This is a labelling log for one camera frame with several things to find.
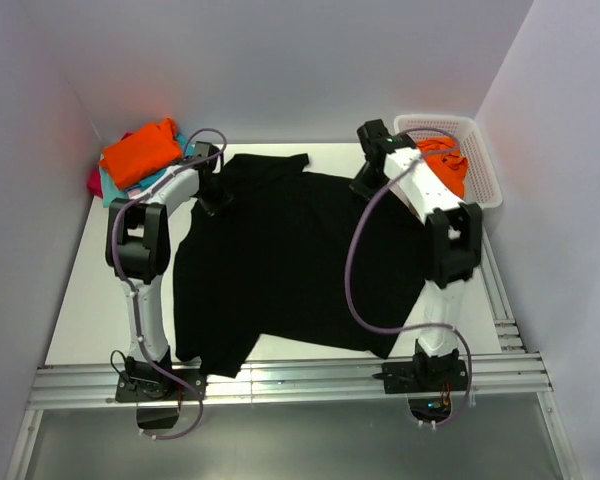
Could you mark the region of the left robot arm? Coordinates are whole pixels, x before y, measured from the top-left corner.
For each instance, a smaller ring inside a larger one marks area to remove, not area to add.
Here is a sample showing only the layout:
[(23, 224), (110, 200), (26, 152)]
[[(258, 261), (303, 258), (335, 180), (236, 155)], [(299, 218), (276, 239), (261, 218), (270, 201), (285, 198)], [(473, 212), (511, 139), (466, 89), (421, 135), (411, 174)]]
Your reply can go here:
[(194, 154), (166, 168), (154, 182), (108, 207), (105, 260), (120, 280), (131, 332), (129, 354), (158, 364), (171, 358), (162, 312), (162, 280), (171, 260), (169, 217), (191, 198), (212, 210), (230, 197), (217, 182), (221, 152)]

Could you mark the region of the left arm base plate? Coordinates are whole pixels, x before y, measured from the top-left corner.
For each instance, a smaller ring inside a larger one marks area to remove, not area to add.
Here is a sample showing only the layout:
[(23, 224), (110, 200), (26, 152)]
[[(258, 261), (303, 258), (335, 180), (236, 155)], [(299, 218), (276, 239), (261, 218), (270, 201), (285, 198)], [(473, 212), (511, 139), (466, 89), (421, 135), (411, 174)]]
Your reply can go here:
[(148, 363), (127, 358), (119, 375), (114, 399), (117, 403), (160, 401), (196, 401), (204, 398), (207, 379), (197, 369), (174, 369), (171, 364), (159, 364), (172, 376), (187, 383), (194, 392), (170, 377), (156, 371)]

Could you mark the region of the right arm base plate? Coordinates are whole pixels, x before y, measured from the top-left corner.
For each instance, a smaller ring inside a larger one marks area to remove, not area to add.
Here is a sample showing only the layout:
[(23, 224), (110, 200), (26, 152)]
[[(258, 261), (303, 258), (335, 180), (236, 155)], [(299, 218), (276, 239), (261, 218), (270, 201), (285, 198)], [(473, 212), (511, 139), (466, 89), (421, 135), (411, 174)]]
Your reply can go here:
[(451, 356), (417, 355), (405, 362), (386, 362), (372, 377), (383, 382), (386, 394), (464, 391), (469, 382), (465, 362)]

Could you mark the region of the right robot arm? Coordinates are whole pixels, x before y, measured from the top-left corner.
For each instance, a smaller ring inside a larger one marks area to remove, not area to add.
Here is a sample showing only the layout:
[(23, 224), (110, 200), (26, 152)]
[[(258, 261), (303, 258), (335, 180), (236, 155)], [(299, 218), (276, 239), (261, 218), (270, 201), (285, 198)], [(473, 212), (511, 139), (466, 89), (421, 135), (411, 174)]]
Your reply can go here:
[[(348, 249), (344, 288), (346, 304), (354, 320), (376, 334), (397, 335), (416, 331), (416, 351), (428, 358), (443, 358), (461, 347), (470, 351), (458, 330), (466, 283), (481, 263), (483, 213), (476, 203), (453, 194), (431, 170), (425, 154), (396, 137), (372, 140), (362, 148), (365, 165), (354, 184), (375, 193), (355, 227)], [(359, 240), (373, 209), (382, 197), (394, 193), (425, 227), (431, 260), (426, 267), (422, 291), (423, 321), (395, 328), (367, 323), (354, 306), (351, 274)]]

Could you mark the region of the black t shirt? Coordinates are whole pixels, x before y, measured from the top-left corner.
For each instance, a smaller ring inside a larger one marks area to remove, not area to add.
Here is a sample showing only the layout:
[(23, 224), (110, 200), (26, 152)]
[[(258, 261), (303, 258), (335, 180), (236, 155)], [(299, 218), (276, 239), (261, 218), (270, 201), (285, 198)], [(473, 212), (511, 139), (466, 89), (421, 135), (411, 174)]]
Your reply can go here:
[[(175, 355), (205, 375), (235, 376), (262, 335), (387, 357), (395, 335), (361, 327), (344, 270), (365, 201), (342, 177), (308, 171), (305, 154), (235, 155), (221, 170), (232, 206), (200, 207), (173, 263)], [(367, 323), (403, 325), (424, 286), (425, 228), (394, 195), (373, 210), (351, 274)]]

